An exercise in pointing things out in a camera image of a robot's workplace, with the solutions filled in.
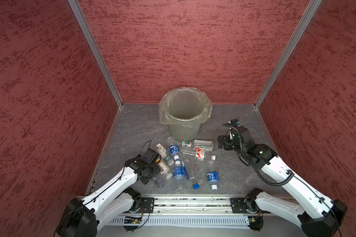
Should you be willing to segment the red white label bottle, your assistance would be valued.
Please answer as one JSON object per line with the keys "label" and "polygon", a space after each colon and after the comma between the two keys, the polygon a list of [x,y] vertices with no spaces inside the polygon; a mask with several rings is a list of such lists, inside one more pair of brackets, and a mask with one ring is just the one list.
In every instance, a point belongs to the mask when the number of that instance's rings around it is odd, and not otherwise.
{"label": "red white label bottle", "polygon": [[208,151],[199,149],[199,148],[187,148],[184,147],[181,149],[181,153],[184,155],[189,155],[197,161],[208,161],[213,162],[216,160],[216,156],[210,154]]}

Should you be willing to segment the blue cap clear bottle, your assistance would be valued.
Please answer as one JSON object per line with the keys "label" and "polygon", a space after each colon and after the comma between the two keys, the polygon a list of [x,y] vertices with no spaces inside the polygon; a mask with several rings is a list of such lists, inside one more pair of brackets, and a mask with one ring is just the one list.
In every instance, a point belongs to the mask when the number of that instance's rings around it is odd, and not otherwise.
{"label": "blue cap clear bottle", "polygon": [[197,181],[197,171],[193,161],[190,158],[186,158],[184,159],[183,163],[189,183],[191,184],[194,190],[199,189],[200,186]]}

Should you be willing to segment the small blue label bottle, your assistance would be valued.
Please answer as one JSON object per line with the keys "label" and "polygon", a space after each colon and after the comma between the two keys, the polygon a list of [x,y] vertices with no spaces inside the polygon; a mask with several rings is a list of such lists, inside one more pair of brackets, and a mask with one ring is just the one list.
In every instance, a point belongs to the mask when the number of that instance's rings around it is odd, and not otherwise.
{"label": "small blue label bottle", "polygon": [[219,174],[215,170],[211,170],[207,173],[207,180],[211,185],[212,190],[218,189],[218,183],[220,179],[219,179]]}

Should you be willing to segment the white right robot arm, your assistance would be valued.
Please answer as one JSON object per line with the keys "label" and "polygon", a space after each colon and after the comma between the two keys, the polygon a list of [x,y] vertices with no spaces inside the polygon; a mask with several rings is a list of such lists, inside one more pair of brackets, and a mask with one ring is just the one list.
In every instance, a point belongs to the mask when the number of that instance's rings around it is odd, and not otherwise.
{"label": "white right robot arm", "polygon": [[298,226],[308,237],[333,237],[340,234],[348,207],[339,199],[332,200],[294,172],[266,144],[257,144],[249,130],[235,123],[218,136],[219,148],[235,151],[240,161],[253,168],[261,180],[272,187],[282,187],[296,201],[291,203],[255,188],[244,198],[250,213],[269,212]]}

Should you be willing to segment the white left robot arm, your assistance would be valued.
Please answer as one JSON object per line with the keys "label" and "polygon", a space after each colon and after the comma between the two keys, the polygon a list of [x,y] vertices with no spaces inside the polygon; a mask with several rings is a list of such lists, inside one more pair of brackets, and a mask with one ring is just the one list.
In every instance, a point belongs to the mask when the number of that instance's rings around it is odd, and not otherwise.
{"label": "white left robot arm", "polygon": [[119,173],[94,193],[73,198],[65,207],[54,233],[60,237],[95,237],[110,219],[140,208],[141,195],[131,186],[146,185],[160,168],[161,156],[148,148],[143,155],[125,161]]}

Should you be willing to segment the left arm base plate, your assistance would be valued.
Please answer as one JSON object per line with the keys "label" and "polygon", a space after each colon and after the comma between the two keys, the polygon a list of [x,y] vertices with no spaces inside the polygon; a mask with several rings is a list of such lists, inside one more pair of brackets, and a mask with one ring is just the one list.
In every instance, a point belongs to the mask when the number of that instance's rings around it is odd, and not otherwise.
{"label": "left arm base plate", "polygon": [[140,197],[133,203],[133,213],[152,213],[154,209],[155,198],[153,197]]}

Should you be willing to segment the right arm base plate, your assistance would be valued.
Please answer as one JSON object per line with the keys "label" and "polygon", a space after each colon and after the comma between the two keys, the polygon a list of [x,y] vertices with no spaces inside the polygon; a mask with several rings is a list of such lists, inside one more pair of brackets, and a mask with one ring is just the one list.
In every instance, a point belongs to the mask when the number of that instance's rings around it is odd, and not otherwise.
{"label": "right arm base plate", "polygon": [[230,198],[230,206],[233,214],[256,213],[258,208],[249,198]]}

